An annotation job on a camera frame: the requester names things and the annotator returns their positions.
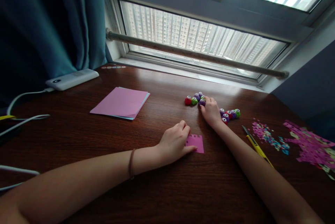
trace curtain rod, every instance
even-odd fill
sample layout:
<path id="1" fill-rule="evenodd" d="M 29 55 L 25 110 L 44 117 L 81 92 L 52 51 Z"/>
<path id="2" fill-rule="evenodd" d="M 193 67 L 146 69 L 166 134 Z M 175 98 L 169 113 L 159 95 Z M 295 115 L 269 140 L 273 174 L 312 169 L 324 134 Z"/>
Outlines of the curtain rod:
<path id="1" fill-rule="evenodd" d="M 189 51 L 189 50 L 182 49 L 182 48 L 176 48 L 176 47 L 166 45 L 166 44 L 146 41 L 143 39 L 134 38 L 134 37 L 130 37 L 127 35 L 117 34 L 117 33 L 112 32 L 110 29 L 106 29 L 106 39 L 111 40 L 111 41 L 125 42 L 129 44 L 137 45 L 137 46 L 142 46 L 145 48 L 151 48 L 151 49 L 155 49 L 159 51 L 164 51 L 167 53 L 173 53 L 176 55 L 186 56 L 186 57 L 190 57 L 190 58 L 197 59 L 197 60 L 203 60 L 203 61 L 207 61 L 211 63 L 218 63 L 224 66 L 240 68 L 243 70 L 247 70 L 247 71 L 251 71 L 251 72 L 255 72 L 259 74 L 270 75 L 278 79 L 285 79 L 286 77 L 289 76 L 289 73 L 287 71 L 271 70 L 268 68 L 253 66 L 253 65 L 246 64 L 246 63 L 236 62 L 233 60 L 227 60 L 225 58 L 206 55 L 204 53 Z"/>

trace hand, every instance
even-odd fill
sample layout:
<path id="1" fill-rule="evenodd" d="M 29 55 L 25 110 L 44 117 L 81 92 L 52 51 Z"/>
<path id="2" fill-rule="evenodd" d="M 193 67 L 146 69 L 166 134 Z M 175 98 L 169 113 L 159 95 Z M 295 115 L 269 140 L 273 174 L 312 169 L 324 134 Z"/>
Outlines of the hand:
<path id="1" fill-rule="evenodd" d="M 194 145 L 185 146 L 190 130 L 186 122 L 181 120 L 180 123 L 164 132 L 161 141 L 156 145 L 164 165 L 171 164 L 197 149 Z"/>
<path id="2" fill-rule="evenodd" d="M 206 107 L 200 105 L 202 115 L 206 122 L 213 128 L 217 124 L 221 124 L 220 110 L 214 98 L 205 97 Z"/>

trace charging cable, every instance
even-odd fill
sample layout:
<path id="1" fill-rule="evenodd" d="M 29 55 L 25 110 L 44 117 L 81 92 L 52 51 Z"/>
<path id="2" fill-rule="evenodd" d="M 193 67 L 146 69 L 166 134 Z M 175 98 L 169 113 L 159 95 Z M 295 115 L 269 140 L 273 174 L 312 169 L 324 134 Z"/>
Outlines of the charging cable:
<path id="1" fill-rule="evenodd" d="M 10 113 L 11 113 L 11 110 L 14 106 L 14 103 L 22 96 L 24 95 L 29 95 L 29 94 L 39 94 L 39 93 L 45 93 L 45 92 L 52 92 L 54 91 L 55 89 L 54 88 L 46 88 L 45 90 L 43 91 L 39 91 L 39 92 L 27 92 L 27 93 L 23 93 L 21 95 L 18 95 L 16 98 L 14 98 L 14 100 L 10 103 L 10 105 L 8 106 L 8 109 L 7 109 L 7 116 L 10 116 Z M 45 119 L 47 117 L 50 117 L 49 114 L 45 114 L 45 115 L 37 115 L 37 116 L 33 116 L 31 118 L 11 118 L 11 120 L 16 120 L 16 121 L 23 121 L 23 122 L 20 122 L 18 123 L 17 125 L 14 125 L 13 127 L 10 127 L 9 129 L 3 131 L 0 133 L 0 137 L 3 136 L 4 134 L 6 134 L 7 132 L 10 132 L 11 130 L 25 124 L 26 122 L 29 122 L 31 120 L 40 120 L 40 119 Z"/>
<path id="2" fill-rule="evenodd" d="M 6 171 L 22 172 L 22 173 L 29 173 L 29 174 L 33 174 L 33 175 L 39 175 L 39 172 L 37 172 L 37 171 L 20 169 L 20 168 L 11 167 L 11 166 L 0 165 L 0 169 L 6 170 Z M 17 187 L 18 185 L 21 185 L 21 184 L 22 183 L 18 183 L 18 184 L 7 186 L 7 187 L 2 187 L 2 188 L 0 188 L 0 192 L 11 189 L 11 188 L 14 188 L 14 187 Z"/>
<path id="3" fill-rule="evenodd" d="M 29 94 L 39 94 L 39 93 L 44 93 L 44 92 L 52 92 L 54 91 L 55 89 L 54 88 L 46 88 L 45 90 L 43 91 L 39 91 L 39 92 L 28 92 L 28 93 L 23 93 L 21 95 L 18 95 L 16 98 L 14 98 L 14 100 L 10 103 L 10 105 L 8 106 L 8 109 L 7 109 L 7 118 L 10 118 L 11 116 L 11 110 L 14 106 L 14 103 L 22 96 L 24 95 L 29 95 Z M 13 127 L 10 127 L 9 129 L 3 131 L 0 133 L 0 137 L 3 136 L 4 134 L 10 132 L 11 130 L 25 124 L 26 122 L 29 122 L 31 120 L 40 120 L 40 119 L 45 119 L 47 117 L 50 117 L 49 114 L 45 114 L 45 115 L 37 115 L 37 116 L 33 116 L 31 118 L 10 118 L 11 120 L 16 120 L 16 121 L 22 121 L 20 123 L 18 123 L 17 125 L 14 125 Z M 20 168 L 16 168 L 16 167 L 11 167 L 11 166 L 5 166 L 5 165 L 0 165 L 0 169 L 2 170 L 7 170 L 7 171 L 14 171 L 14 172 L 22 172 L 22 173 L 29 173 L 29 174 L 33 174 L 33 175 L 39 175 L 39 172 L 37 171 L 33 171 L 33 170 L 26 170 L 26 169 L 20 169 Z M 11 189 L 11 188 L 14 188 L 14 187 L 17 187 L 18 185 L 20 185 L 22 183 L 18 183 L 18 184 L 15 184 L 15 185 L 11 185 L 11 186 L 7 186 L 7 187 L 2 187 L 0 188 L 0 192 L 1 191 L 5 191 L 5 190 L 8 190 L 8 189 Z"/>

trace desk surface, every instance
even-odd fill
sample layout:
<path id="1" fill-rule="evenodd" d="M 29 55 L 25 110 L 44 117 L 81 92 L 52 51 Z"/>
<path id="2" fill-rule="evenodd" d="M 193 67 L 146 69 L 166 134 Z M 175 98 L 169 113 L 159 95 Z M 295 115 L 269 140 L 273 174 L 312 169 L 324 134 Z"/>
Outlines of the desk surface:
<path id="1" fill-rule="evenodd" d="M 180 120 L 187 122 L 192 134 L 203 136 L 205 153 L 192 153 L 117 186 L 66 223 L 274 221 L 228 148 L 197 107 L 184 105 L 184 98 L 202 91 L 225 110 L 239 108 L 241 117 L 231 121 L 229 127 L 250 145 L 241 125 L 252 129 L 253 118 L 273 129 L 275 139 L 290 138 L 283 126 L 285 119 L 305 126 L 275 96 L 134 67 L 97 71 L 100 77 L 94 80 L 67 91 L 37 95 L 14 109 L 19 117 L 51 117 L 25 124 L 20 135 L 1 146 L 0 164 L 46 172 L 82 159 L 153 146 L 167 128 Z M 89 113 L 119 86 L 151 93 L 134 121 Z M 320 217 L 332 222 L 335 187 L 324 171 L 299 163 L 296 158 L 300 147 L 293 143 L 289 156 L 267 143 L 260 146 Z M 7 186 L 26 176 L 1 172 L 0 178 L 0 186 Z"/>

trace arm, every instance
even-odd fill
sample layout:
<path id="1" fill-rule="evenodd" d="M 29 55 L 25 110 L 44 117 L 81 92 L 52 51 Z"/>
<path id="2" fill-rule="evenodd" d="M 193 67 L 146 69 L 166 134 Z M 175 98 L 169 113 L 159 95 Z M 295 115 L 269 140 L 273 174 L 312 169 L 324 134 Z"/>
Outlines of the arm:
<path id="1" fill-rule="evenodd" d="M 133 156 L 134 175 L 175 162 L 196 150 L 185 146 L 190 127 L 181 121 L 154 147 Z M 41 174 L 0 198 L 0 223 L 58 223 L 129 179 L 132 151 L 86 159 Z"/>
<path id="2" fill-rule="evenodd" d="M 278 223 L 323 223 L 302 196 L 261 156 L 221 121 L 213 98 L 206 97 L 201 112 L 222 138 L 250 183 Z"/>

